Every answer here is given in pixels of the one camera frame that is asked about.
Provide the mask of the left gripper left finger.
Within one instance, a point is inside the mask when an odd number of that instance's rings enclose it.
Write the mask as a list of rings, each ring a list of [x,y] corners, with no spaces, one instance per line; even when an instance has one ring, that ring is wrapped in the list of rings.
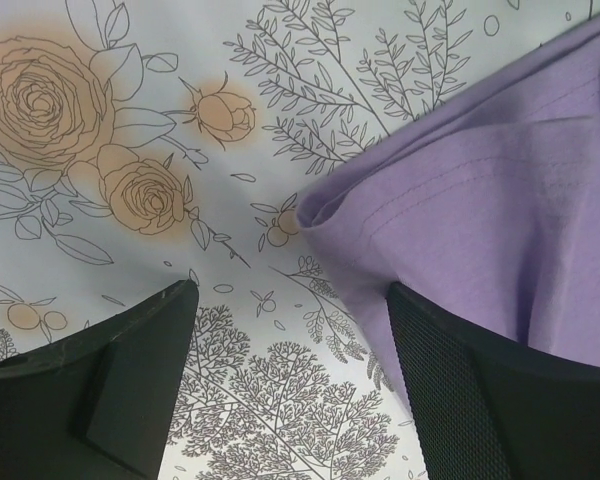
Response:
[[[0,479],[155,479],[199,292],[135,307],[0,362]]]

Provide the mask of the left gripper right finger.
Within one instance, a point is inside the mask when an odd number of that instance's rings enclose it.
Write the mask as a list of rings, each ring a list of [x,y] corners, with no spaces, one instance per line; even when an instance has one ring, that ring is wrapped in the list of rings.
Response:
[[[600,479],[600,368],[458,317],[408,287],[387,294],[432,479]]]

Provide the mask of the purple t shirt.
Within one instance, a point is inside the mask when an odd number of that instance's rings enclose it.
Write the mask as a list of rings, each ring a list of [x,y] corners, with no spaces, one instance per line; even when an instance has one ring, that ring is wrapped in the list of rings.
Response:
[[[600,15],[337,168],[296,218],[400,398],[395,282],[600,367]]]

